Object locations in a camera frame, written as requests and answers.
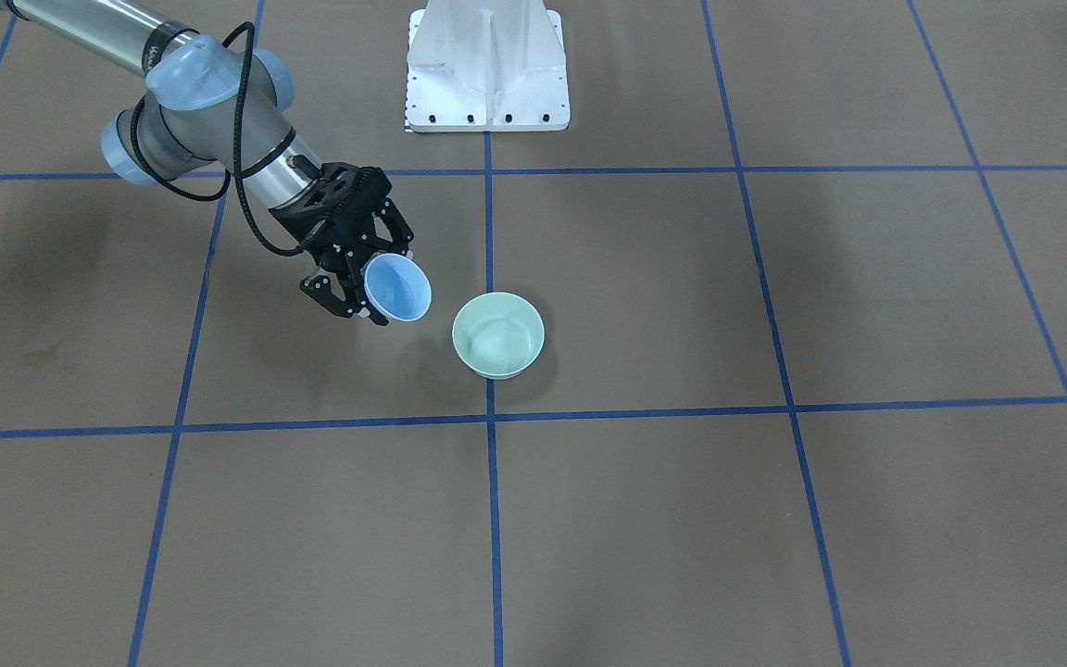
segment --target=plastic bowl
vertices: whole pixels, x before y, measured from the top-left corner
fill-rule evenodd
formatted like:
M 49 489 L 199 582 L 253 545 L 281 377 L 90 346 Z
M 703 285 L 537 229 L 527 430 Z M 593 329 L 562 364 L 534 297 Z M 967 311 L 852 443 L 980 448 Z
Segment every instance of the plastic bowl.
M 382 253 L 365 265 L 365 296 L 385 317 L 414 321 L 431 307 L 431 282 L 410 257 Z
M 490 380 L 508 380 L 528 368 L 543 343 L 542 316 L 529 301 L 508 291 L 472 299 L 452 323 L 456 354 Z

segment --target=brown floor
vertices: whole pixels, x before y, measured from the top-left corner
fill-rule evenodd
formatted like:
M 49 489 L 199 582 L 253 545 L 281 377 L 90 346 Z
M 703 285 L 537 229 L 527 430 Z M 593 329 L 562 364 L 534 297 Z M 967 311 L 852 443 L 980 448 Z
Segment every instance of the brown floor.
M 0 664 L 1067 667 L 1067 0 L 552 0 L 572 127 L 491 138 L 402 131 L 420 1 L 149 4 L 258 17 L 435 301 L 114 178 L 141 81 L 0 13 Z

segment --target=silver arm segment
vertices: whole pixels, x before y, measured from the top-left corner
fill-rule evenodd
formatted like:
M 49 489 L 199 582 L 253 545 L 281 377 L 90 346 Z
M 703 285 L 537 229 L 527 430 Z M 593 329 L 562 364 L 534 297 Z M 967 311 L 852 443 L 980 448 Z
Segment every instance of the silver arm segment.
M 224 187 L 204 197 L 170 181 L 220 161 L 233 174 L 255 238 L 272 253 L 314 258 L 315 270 L 300 290 L 335 316 L 388 324 L 394 316 L 371 303 L 365 269 L 382 253 L 410 253 L 414 240 L 389 201 L 389 178 L 377 168 L 321 163 L 283 115 L 293 98 L 291 73 L 277 55 L 251 49 L 253 25 L 229 35 L 245 34 L 249 50 L 236 53 L 227 38 L 222 44 L 130 0 L 0 0 L 0 10 L 144 77 L 143 100 L 101 132 L 101 150 L 118 176 L 214 201 Z M 262 236 L 245 201 L 246 187 L 298 241 L 292 250 Z M 389 239 L 378 235 L 375 221 L 384 224 Z M 334 286 L 343 289 L 343 299 Z

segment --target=black cable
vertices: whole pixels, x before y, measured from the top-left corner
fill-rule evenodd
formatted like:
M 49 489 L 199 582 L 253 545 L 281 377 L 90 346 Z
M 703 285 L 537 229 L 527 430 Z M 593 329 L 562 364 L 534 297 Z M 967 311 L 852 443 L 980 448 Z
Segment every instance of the black cable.
M 280 249 L 280 247 L 271 243 L 267 239 L 262 231 L 257 226 L 257 221 L 254 220 L 254 211 L 250 210 L 250 200 L 245 197 L 245 185 L 244 179 L 241 177 L 241 144 L 242 144 L 242 118 L 245 116 L 245 95 L 250 90 L 250 70 L 254 65 L 254 33 L 255 27 L 250 21 L 242 22 L 242 25 L 237 26 L 228 34 L 227 37 L 221 42 L 221 46 L 228 49 L 229 46 L 240 37 L 242 33 L 245 33 L 245 53 L 242 55 L 242 67 L 241 67 L 241 80 L 237 85 L 237 101 L 236 109 L 234 110 L 234 169 L 237 173 L 233 173 L 229 170 L 225 170 L 224 182 L 221 182 L 221 189 L 217 190 L 212 194 L 196 194 L 189 193 L 187 190 L 180 189 L 171 185 L 171 181 L 166 180 L 164 177 L 159 176 L 147 159 L 143 155 L 143 149 L 139 147 L 139 115 L 143 113 L 145 107 L 145 97 L 141 98 L 134 107 L 134 111 L 130 115 L 130 146 L 134 148 L 136 161 L 143 168 L 143 171 L 147 173 L 147 176 L 154 178 L 158 185 L 165 187 L 166 190 L 171 190 L 173 193 L 180 195 L 180 197 L 186 197 L 192 200 L 193 202 L 217 202 L 220 197 L 223 197 L 225 193 L 228 192 L 229 181 L 237 184 L 237 201 L 241 204 L 242 215 L 245 216 L 245 222 L 250 225 L 250 232 L 254 233 L 255 239 L 258 243 L 261 243 L 264 249 L 270 250 L 271 253 L 281 255 L 284 257 L 293 257 L 296 255 L 301 255 L 307 250 L 307 245 L 315 239 L 315 236 L 323 228 L 323 223 L 315 225 L 313 231 L 310 231 L 304 240 L 300 241 L 298 245 L 293 247 L 291 250 Z
M 158 185 L 165 187 L 166 190 L 171 190 L 173 193 L 180 195 L 180 197 L 186 197 L 192 200 L 193 202 L 217 202 L 220 197 L 224 197 L 225 193 L 228 192 L 228 171 L 225 171 L 225 179 L 221 182 L 221 189 L 217 190 L 212 194 L 196 194 L 189 193 L 187 190 L 180 189 L 180 187 L 173 186 L 170 180 L 159 176 L 159 172 L 152 168 L 148 163 L 147 158 L 143 156 L 143 148 L 139 147 L 139 115 L 143 114 L 144 107 L 147 106 L 147 98 L 141 98 L 139 102 L 134 106 L 134 110 L 130 113 L 130 146 L 134 148 L 134 159 L 139 163 L 140 168 L 143 168 L 144 172 L 147 172 L 147 176 L 156 179 Z
M 283 257 L 293 257 L 296 255 L 304 254 L 307 250 L 307 243 L 314 239 L 315 234 L 319 233 L 321 225 L 317 225 L 308 236 L 304 237 L 304 240 L 300 241 L 298 245 L 293 247 L 291 250 L 280 249 L 280 247 L 271 243 L 267 239 L 262 231 L 258 228 L 257 221 L 254 220 L 254 211 L 250 210 L 250 200 L 245 198 L 245 185 L 244 179 L 241 177 L 241 142 L 242 142 L 242 118 L 245 115 L 245 94 L 250 89 L 250 68 L 254 64 L 254 32 L 255 27 L 250 21 L 242 22 L 242 25 L 237 26 L 225 37 L 225 46 L 233 43 L 237 35 L 245 33 L 245 53 L 242 55 L 241 64 L 241 83 L 237 85 L 237 109 L 234 110 L 234 181 L 237 184 L 237 202 L 241 204 L 241 212 L 245 215 L 245 222 L 250 225 L 250 232 L 254 233 L 255 239 L 258 243 L 261 243 L 264 249 L 270 250 L 271 253 Z

